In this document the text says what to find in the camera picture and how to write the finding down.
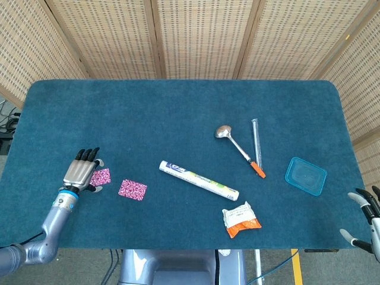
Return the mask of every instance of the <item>woven panel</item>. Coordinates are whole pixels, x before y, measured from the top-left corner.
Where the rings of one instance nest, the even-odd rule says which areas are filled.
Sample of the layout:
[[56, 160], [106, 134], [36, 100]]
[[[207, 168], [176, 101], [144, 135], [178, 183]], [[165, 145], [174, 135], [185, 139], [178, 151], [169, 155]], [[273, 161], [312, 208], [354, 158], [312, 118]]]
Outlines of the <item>woven panel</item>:
[[339, 90], [352, 140], [380, 126], [380, 11], [323, 78]]
[[366, 2], [267, 0], [242, 78], [309, 78]]
[[167, 78], [232, 78], [252, 0], [160, 0]]
[[156, 78], [143, 1], [48, 3], [97, 78]]
[[0, 85], [22, 102], [39, 79], [84, 78], [37, 1], [0, 1]]
[[380, 140], [358, 150], [356, 157], [366, 189], [372, 185], [380, 187]]

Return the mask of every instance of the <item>white tube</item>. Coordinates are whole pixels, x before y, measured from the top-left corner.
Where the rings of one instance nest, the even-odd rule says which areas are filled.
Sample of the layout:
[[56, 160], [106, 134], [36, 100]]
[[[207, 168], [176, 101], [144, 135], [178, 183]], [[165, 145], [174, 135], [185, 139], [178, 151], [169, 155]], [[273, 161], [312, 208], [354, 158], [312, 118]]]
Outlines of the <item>white tube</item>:
[[224, 186], [218, 182], [209, 180], [194, 172], [181, 168], [173, 163], [162, 161], [160, 163], [160, 170], [170, 175], [176, 176], [179, 179], [192, 183], [198, 187], [209, 190], [212, 193], [225, 197], [229, 200], [236, 201], [239, 196], [239, 191]]

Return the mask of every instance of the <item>metal spoon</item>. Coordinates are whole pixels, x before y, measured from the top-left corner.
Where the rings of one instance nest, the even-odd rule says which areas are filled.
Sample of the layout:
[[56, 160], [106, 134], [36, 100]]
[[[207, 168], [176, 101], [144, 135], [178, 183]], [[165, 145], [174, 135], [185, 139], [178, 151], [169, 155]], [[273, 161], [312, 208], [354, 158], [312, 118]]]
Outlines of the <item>metal spoon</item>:
[[231, 130], [232, 128], [230, 126], [227, 126], [227, 125], [220, 126], [215, 131], [214, 136], [216, 138], [228, 138], [233, 143], [233, 145], [240, 151], [240, 153], [244, 156], [246, 161], [255, 169], [257, 174], [259, 174], [260, 177], [265, 178], [265, 173], [262, 171], [262, 169], [258, 167], [258, 165], [254, 161], [252, 161], [249, 155], [245, 151], [243, 151], [243, 149], [238, 145], [238, 143], [232, 138]]

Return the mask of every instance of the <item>gray floor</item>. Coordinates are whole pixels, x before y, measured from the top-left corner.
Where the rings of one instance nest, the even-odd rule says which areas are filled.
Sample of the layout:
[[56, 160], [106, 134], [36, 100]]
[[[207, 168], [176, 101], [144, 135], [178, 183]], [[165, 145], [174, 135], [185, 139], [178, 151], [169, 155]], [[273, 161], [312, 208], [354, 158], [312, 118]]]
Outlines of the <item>gray floor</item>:
[[[13, 108], [8, 103], [3, 113]], [[0, 175], [7, 160], [0, 156]], [[290, 250], [262, 250], [263, 273], [290, 256]], [[245, 251], [247, 277], [254, 277], [253, 251]], [[303, 283], [305, 285], [379, 285], [380, 264], [373, 255], [358, 249], [345, 249], [337, 253], [300, 253]], [[100, 284], [110, 266], [108, 249], [60, 249], [53, 262], [20, 268], [13, 275], [0, 278], [3, 284]], [[116, 267], [108, 284], [116, 284], [120, 265]], [[265, 278], [265, 285], [294, 284], [290, 261], [283, 268]]]

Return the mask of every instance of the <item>spoon handle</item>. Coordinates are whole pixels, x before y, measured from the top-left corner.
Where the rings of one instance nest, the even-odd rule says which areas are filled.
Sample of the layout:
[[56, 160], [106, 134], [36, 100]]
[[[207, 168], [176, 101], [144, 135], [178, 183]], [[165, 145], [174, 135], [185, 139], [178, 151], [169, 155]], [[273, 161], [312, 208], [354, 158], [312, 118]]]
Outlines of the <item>spoon handle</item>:
[[234, 144], [234, 146], [240, 151], [240, 153], [244, 156], [244, 158], [248, 162], [250, 162], [251, 158], [249, 157], [249, 155], [245, 151], [243, 151], [243, 149], [238, 145], [238, 143], [231, 136], [229, 136], [228, 138]]

